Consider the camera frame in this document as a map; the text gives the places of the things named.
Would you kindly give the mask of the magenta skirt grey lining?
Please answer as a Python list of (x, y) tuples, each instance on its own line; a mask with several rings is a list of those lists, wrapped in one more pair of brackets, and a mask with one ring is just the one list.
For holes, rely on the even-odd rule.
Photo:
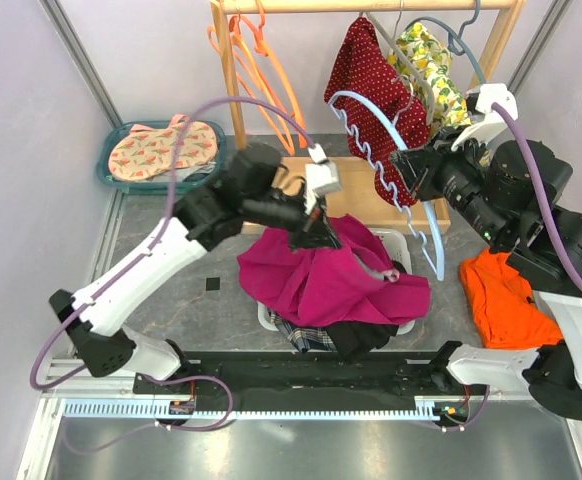
[(242, 289), (301, 327), (342, 321), (402, 325), (428, 314), (426, 278), (395, 269), (382, 241), (356, 218), (331, 223), (340, 249), (292, 251), (286, 231), (266, 229), (237, 257)]

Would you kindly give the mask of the navy plaid skirt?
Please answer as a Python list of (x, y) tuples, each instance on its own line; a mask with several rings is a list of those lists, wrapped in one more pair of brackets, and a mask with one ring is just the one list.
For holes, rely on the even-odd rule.
[(270, 311), (270, 322), (301, 354), (310, 350), (335, 352), (336, 346), (325, 329), (297, 326)]

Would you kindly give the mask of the black pleated skirt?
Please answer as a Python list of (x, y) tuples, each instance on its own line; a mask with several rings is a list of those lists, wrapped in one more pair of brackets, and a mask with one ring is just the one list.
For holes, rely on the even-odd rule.
[(326, 330), (345, 362), (353, 362), (372, 350), (387, 345), (399, 325), (391, 320), (391, 307), (383, 304), (387, 293), (394, 293), (395, 280), (405, 273), (398, 263), (384, 272), (366, 271), (359, 258), (351, 257), (338, 267), (324, 294), (329, 307)]

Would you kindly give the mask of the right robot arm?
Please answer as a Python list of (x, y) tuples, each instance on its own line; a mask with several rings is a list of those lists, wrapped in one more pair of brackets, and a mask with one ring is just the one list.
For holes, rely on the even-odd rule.
[(446, 199), (494, 253), (533, 290), (582, 299), (582, 214), (557, 206), (571, 166), (540, 142), (522, 139), (499, 146), (489, 166), (478, 158), (476, 139), (452, 144), (464, 128), (445, 128), (426, 146), (395, 151), (390, 161), (409, 194)]

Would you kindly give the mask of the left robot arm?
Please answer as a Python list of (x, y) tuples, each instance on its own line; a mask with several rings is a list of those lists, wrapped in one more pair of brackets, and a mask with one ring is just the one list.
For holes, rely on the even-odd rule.
[(277, 150), (260, 143), (239, 150), (201, 186), (183, 194), (171, 216), (97, 281), (50, 297), (93, 377), (126, 369), (156, 379), (169, 393), (187, 388), (191, 371), (175, 344), (151, 339), (124, 323), (173, 275), (240, 234), (245, 223), (287, 232), (291, 250), (341, 247), (325, 201), (342, 188), (338, 167), (321, 146), (309, 152), (312, 160), (298, 193), (287, 195), (274, 184), (286, 169)]

